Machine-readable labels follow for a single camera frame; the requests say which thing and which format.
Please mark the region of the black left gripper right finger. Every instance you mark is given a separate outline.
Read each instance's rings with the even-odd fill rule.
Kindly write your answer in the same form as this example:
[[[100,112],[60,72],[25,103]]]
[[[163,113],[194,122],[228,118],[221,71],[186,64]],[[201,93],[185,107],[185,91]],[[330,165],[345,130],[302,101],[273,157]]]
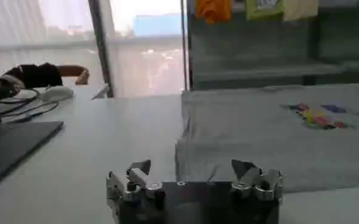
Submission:
[[[236,180],[231,188],[238,193],[240,199],[254,197],[259,201],[282,201],[283,175],[279,170],[269,169],[263,173],[254,163],[231,160]]]

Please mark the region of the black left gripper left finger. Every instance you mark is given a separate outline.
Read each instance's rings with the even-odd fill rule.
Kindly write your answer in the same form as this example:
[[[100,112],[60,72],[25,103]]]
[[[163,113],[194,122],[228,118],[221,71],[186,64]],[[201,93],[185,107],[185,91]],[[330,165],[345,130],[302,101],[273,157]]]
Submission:
[[[150,176],[152,161],[134,162],[125,175],[118,175],[111,170],[106,177],[107,205],[114,208],[120,202],[138,203],[141,197],[160,204],[165,199],[163,182]]]

